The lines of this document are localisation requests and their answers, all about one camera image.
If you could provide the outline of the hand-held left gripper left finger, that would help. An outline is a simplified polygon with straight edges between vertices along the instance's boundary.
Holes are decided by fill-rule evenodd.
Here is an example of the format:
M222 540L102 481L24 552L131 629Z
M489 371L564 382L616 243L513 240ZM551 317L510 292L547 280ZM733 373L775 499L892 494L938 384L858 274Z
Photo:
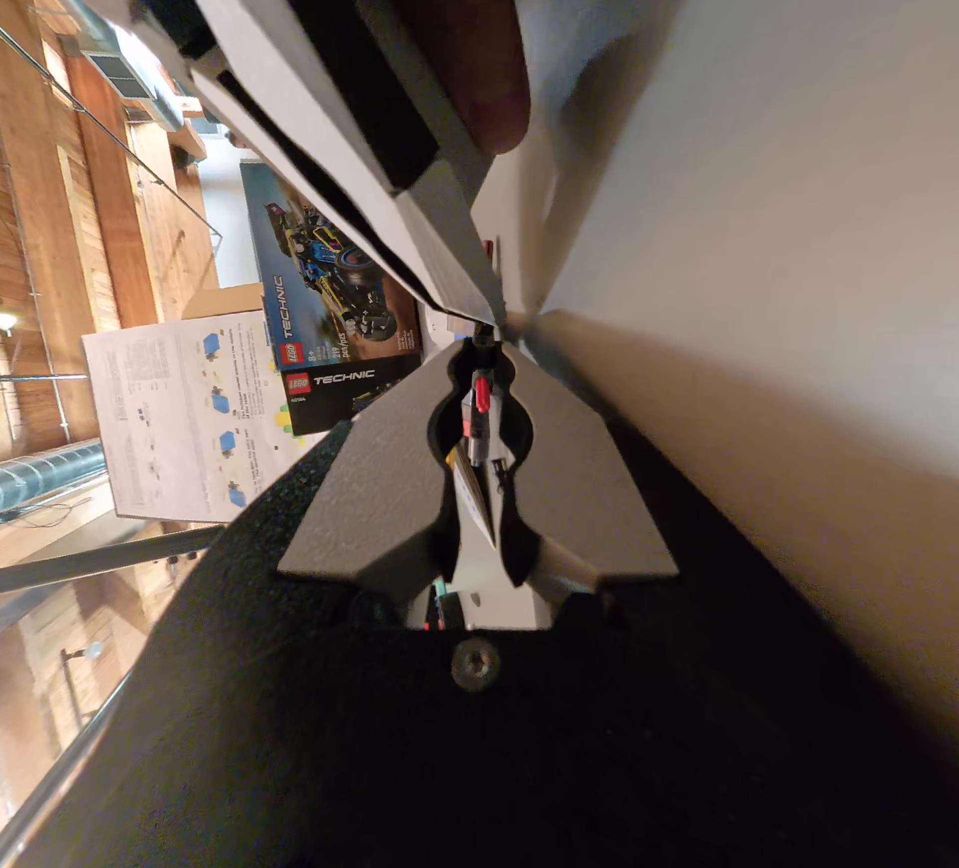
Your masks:
M278 574L396 606L453 578L461 523L448 456L462 439L468 355L467 341L453 343L355 418Z

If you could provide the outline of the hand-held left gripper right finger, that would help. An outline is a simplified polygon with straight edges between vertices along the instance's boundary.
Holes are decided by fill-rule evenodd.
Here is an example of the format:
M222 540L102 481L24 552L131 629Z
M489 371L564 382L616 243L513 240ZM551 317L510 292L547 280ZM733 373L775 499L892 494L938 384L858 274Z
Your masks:
M574 595L676 578L605 421L517 347L499 350L498 435L511 456L498 545L509 578L548 610Z

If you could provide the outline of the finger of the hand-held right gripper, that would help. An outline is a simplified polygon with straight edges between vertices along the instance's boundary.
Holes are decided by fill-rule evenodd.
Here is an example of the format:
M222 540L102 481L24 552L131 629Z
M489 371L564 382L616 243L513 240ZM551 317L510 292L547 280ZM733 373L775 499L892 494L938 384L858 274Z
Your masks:
M472 218L490 158L394 0L197 0L203 95L286 179L439 310L502 326Z
M193 70L191 80L204 106L219 111L231 125L239 129L254 150L278 174L331 216L349 237L364 244L388 273L417 299L438 312L446 312L446 307L429 291L414 269L377 233L346 191L276 125L231 71L224 71L212 79Z

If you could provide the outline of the partly built lego chassis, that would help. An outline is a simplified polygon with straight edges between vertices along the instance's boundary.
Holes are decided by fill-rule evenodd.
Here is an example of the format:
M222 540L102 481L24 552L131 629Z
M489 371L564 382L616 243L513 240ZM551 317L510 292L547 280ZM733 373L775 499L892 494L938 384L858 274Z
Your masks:
M463 392L461 406L462 448L471 470L478 474L486 465L490 448L490 408L494 371L490 359L495 327L488 323L467 323L450 346L455 350L448 373L455 388Z

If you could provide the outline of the lego set box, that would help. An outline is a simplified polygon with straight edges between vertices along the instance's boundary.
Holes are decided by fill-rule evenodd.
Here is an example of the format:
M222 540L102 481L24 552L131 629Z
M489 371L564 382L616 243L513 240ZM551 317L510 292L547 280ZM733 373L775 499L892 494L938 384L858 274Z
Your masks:
M326 433L420 367L416 302L264 163L241 177L292 433Z

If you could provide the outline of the open lego instruction booklet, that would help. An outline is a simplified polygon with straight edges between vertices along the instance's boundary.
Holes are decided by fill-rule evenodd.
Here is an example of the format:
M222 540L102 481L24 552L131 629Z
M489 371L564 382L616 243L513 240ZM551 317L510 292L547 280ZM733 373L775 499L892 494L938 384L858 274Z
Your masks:
M433 358L440 350L449 348L456 340L457 335L464 332L466 324L473 323L469 320L448 316L431 308L423 309L421 315L422 321L425 323L425 333L428 344L427 358L429 359ZM464 511L471 518L488 543L493 548L497 548L498 508L496 482L494 480L491 462L494 458L505 456L505 454L499 437L502 398L502 383L496 373L497 350L499 348L497 337L499 333L496 327L494 331L495 347L492 351L493 357L490 359L494 371L494 388L490 408L490 448L488 461L476 475L464 457L460 406L463 392L455 388L455 386L456 405L450 408L450 414L457 416L459 428L456 442L449 447L446 456L447 463L453 472L461 511Z

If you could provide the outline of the brown cardboard sheet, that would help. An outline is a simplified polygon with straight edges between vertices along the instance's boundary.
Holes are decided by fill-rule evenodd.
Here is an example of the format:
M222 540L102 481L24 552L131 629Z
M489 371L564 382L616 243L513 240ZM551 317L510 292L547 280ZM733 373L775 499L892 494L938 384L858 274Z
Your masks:
M260 282L228 288L200 289L189 299L181 318L184 321L193 321L261 311L263 296L263 284Z

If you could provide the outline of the white printed instruction sheet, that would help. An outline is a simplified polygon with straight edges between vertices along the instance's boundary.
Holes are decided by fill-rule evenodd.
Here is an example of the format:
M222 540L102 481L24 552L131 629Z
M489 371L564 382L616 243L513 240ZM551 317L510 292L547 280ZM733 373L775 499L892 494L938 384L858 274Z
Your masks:
M229 523L325 437L293 432L262 310L81 344L121 517Z

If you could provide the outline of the grey steel beam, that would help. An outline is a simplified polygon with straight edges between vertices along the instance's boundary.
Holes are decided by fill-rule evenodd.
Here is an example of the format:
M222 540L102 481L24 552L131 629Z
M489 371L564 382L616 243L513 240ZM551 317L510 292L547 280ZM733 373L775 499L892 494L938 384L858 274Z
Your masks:
M225 532L226 526L207 526L6 566L1 569L1 594L57 585L138 564L199 553L208 550Z

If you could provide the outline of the wall air vent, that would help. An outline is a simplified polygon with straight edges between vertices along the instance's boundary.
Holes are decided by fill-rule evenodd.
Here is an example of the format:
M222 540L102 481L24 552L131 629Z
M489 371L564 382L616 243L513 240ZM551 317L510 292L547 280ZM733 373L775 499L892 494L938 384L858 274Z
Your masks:
M82 49L81 54L101 73L121 98L148 101L154 99L153 89L125 56L115 52L89 49Z

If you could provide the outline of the ribbed silver air duct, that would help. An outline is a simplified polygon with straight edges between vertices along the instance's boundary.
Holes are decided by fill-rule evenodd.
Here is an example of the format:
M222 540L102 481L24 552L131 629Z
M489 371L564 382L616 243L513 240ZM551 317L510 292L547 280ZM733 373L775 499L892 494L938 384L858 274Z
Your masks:
M98 477L104 471L105 458L98 438L3 460L2 516L16 513L28 502Z

